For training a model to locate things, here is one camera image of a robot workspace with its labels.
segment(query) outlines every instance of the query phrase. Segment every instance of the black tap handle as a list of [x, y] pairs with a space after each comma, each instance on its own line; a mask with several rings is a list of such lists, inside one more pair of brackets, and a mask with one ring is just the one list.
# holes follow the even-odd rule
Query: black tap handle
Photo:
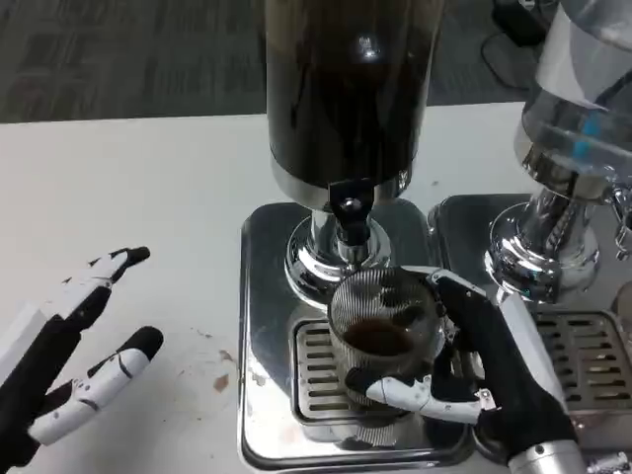
[[346, 245], [363, 245], [370, 237], [366, 220], [373, 209], [373, 188], [369, 179], [329, 185], [329, 206], [338, 220], [338, 237]]

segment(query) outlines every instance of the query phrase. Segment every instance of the black cable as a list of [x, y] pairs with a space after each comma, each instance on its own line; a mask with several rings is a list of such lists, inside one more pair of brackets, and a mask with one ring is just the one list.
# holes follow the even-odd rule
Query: black cable
[[489, 43], [500, 36], [504, 36], [505, 33], [503, 32], [496, 32], [492, 35], [489, 35], [488, 37], [486, 37], [483, 42], [481, 43], [481, 48], [480, 48], [480, 53], [481, 53], [481, 59], [483, 59], [483, 62], [485, 63], [485, 65], [487, 66], [487, 68], [490, 70], [490, 72], [492, 73], [492, 75], [494, 75], [494, 78], [497, 80], [497, 82], [507, 88], [507, 89], [513, 89], [515, 91], [521, 91], [521, 92], [528, 92], [529, 88], [528, 87], [524, 87], [524, 86], [518, 86], [516, 84], [510, 84], [509, 82], [507, 82], [505, 79], [503, 79], [501, 77], [501, 75], [496, 71], [496, 69], [494, 68], [494, 66], [492, 65], [492, 63], [490, 62], [490, 60], [487, 58], [487, 55], [485, 54], [485, 49], [487, 48], [487, 46], [489, 45]]

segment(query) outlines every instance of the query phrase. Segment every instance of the robotic hand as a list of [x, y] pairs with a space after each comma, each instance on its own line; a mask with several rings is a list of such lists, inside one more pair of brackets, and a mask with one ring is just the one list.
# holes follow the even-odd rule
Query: robotic hand
[[162, 334], [138, 330], [112, 355], [48, 391], [81, 340], [103, 313], [113, 283], [146, 260], [146, 247], [121, 249], [65, 280], [41, 306], [27, 304], [0, 340], [0, 472], [31, 462], [49, 445], [92, 419], [160, 349]]
[[410, 267], [402, 272], [432, 290], [439, 308], [479, 353], [487, 389], [472, 401], [451, 403], [432, 396], [431, 376], [379, 378], [360, 368], [348, 373], [347, 386], [424, 416], [478, 424], [504, 445], [513, 474], [586, 474], [564, 393], [520, 297], [510, 295], [497, 306], [481, 288], [450, 271]]

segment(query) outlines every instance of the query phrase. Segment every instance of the robot finger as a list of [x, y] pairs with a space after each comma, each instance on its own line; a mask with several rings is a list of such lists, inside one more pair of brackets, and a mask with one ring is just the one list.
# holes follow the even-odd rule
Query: robot finger
[[49, 445], [77, 430], [142, 372], [162, 343], [162, 333], [155, 328], [147, 326], [136, 331], [115, 353], [89, 369], [86, 377], [66, 382], [46, 394], [29, 436]]

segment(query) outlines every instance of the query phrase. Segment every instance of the dark liquid container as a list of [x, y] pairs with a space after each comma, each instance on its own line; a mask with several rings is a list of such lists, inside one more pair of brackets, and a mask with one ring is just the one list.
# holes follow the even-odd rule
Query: dark liquid container
[[266, 0], [277, 163], [319, 188], [412, 164], [441, 0]]
[[343, 339], [353, 348], [373, 356], [399, 356], [414, 347], [405, 329], [379, 319], [367, 319], [351, 325], [343, 334]]

